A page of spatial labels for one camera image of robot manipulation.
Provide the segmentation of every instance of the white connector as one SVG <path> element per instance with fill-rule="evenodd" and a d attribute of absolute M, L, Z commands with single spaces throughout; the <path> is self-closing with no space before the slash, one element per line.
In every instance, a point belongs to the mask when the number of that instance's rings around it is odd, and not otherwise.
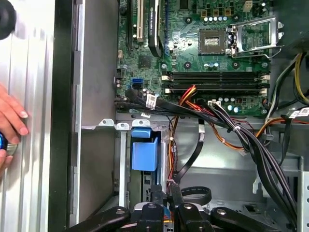
<path fill-rule="evenodd" d="M 214 104 L 221 106 L 221 101 L 217 101 L 216 99 L 212 99 L 211 101 L 207 102 L 207 105 L 214 105 Z"/>
<path fill-rule="evenodd" d="M 253 7 L 253 1 L 246 1 L 245 4 L 243 5 L 242 11 L 243 12 L 250 12 L 252 7 Z"/>

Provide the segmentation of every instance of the sata port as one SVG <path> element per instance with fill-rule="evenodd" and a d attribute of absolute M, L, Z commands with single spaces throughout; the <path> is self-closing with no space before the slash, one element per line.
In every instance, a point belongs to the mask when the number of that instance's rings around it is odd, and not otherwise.
<path fill-rule="evenodd" d="M 140 79 L 140 78 L 132 79 L 132 84 L 142 84 L 142 83 L 143 83 L 143 79 Z"/>
<path fill-rule="evenodd" d="M 132 88 L 134 88 L 134 89 L 141 89 L 142 86 L 141 86 L 141 84 L 132 84 Z"/>

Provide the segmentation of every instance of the finger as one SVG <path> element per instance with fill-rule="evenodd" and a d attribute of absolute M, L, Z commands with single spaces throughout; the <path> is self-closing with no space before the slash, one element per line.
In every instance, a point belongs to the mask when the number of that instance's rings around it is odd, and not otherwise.
<path fill-rule="evenodd" d="M 12 163 L 13 156 L 8 156 L 5 158 L 3 166 L 0 168 L 0 176 L 3 175 L 5 169 L 7 169 Z"/>
<path fill-rule="evenodd" d="M 12 144 L 18 144 L 19 138 L 16 132 L 11 126 L 8 119 L 0 112 L 0 131 L 3 133 L 4 137 Z"/>
<path fill-rule="evenodd" d="M 5 163 L 5 158 L 6 158 L 6 151 L 5 150 L 0 150 L 0 169 Z"/>
<path fill-rule="evenodd" d="M 2 98 L 12 109 L 22 118 L 27 118 L 28 114 L 26 113 L 23 106 L 18 102 L 18 100 L 5 92 L 1 92 L 0 88 L 0 98 Z"/>
<path fill-rule="evenodd" d="M 28 134 L 28 129 L 26 128 L 25 124 L 22 122 L 20 117 L 11 108 L 11 106 L 1 98 L 0 98 L 0 111 L 9 120 L 9 122 L 12 124 L 12 126 L 17 130 L 19 134 L 21 135 Z"/>

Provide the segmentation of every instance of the yellow wire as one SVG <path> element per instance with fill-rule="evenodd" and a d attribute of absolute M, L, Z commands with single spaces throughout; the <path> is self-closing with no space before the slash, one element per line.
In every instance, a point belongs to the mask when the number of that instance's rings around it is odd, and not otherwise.
<path fill-rule="evenodd" d="M 299 55 L 299 57 L 296 59 L 295 62 L 295 73 L 294 73 L 294 77 L 295 77 L 295 85 L 296 85 L 296 89 L 298 94 L 301 96 L 301 98 L 309 104 L 309 99 L 305 97 L 305 95 L 303 94 L 303 91 L 301 90 L 301 84 L 300 84 L 300 76 L 299 76 L 299 69 L 300 69 L 300 64 L 301 64 L 301 58 L 302 55 Z"/>

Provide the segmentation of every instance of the side panel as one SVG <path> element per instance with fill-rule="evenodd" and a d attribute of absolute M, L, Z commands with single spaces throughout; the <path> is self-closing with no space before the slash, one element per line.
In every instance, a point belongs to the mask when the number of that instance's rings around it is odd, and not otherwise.
<path fill-rule="evenodd" d="M 0 83 L 24 105 L 30 133 L 0 181 L 0 232 L 46 232 L 55 1 L 11 2 L 21 30 L 0 41 Z"/>

